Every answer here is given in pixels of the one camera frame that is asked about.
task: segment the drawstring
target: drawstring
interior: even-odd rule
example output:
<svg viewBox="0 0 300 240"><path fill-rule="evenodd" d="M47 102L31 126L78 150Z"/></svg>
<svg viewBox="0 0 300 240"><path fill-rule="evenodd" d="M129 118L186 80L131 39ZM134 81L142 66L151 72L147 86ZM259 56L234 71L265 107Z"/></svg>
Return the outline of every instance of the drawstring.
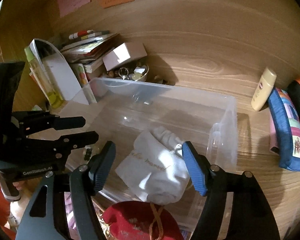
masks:
<svg viewBox="0 0 300 240"><path fill-rule="evenodd" d="M149 226L149 235L150 235L150 240L153 240L152 238L152 230L153 230L153 225L154 223L157 221L158 223L158 228L159 228L159 237L156 240L161 240L163 238L163 226L162 226L162 222L160 219L160 215L163 211L164 206L161 206L159 208L159 210L157 211L157 209L155 208L154 204L152 202L150 202L150 207L152 209L152 213L154 215L154 219L152 221L152 223Z"/></svg>

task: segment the yellow liquid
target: yellow liquid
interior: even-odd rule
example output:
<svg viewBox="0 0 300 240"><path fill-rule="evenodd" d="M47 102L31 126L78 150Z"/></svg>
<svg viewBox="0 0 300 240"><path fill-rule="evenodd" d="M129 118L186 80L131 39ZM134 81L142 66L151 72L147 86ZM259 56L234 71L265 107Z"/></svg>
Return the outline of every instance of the yellow liquid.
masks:
<svg viewBox="0 0 300 240"><path fill-rule="evenodd" d="M53 109L57 109L63 104L63 98L55 91L49 92L47 96Z"/></svg>

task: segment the bottle with yellow liquid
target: bottle with yellow liquid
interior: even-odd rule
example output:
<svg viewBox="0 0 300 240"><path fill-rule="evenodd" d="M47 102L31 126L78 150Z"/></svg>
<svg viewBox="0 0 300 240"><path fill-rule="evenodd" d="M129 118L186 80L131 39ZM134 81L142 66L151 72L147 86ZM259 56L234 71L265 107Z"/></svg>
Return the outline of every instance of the bottle with yellow liquid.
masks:
<svg viewBox="0 0 300 240"><path fill-rule="evenodd" d="M48 99L51 107L54 109L60 107L64 100L61 95L53 88L30 47L25 48L25 53L30 65L30 70L33 73L33 76L40 89Z"/></svg>

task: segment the red drawstring pouch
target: red drawstring pouch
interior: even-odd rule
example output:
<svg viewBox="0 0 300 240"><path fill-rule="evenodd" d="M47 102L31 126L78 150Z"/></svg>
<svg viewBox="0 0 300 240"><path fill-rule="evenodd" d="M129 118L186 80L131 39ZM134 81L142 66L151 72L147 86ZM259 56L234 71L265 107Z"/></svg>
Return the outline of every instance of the red drawstring pouch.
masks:
<svg viewBox="0 0 300 240"><path fill-rule="evenodd" d="M117 240L184 240L172 215L153 203L119 202L109 207L102 218Z"/></svg>

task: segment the yellow bottle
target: yellow bottle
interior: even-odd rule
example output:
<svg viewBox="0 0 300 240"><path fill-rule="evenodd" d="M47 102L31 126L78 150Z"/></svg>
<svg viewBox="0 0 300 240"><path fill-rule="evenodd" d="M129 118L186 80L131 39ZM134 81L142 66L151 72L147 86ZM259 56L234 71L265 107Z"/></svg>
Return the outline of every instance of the yellow bottle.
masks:
<svg viewBox="0 0 300 240"><path fill-rule="evenodd" d="M274 71L268 68L265 69L252 97L251 105L254 110L260 111L265 102L268 100L276 78L277 75Z"/></svg>
<svg viewBox="0 0 300 240"><path fill-rule="evenodd" d="M40 63L33 55L30 47L25 48L25 53L30 65L30 70L33 73L38 86L44 93L45 97L48 99L51 107L54 109L60 107L63 103L63 98L57 91L54 90L52 84L40 67Z"/></svg>

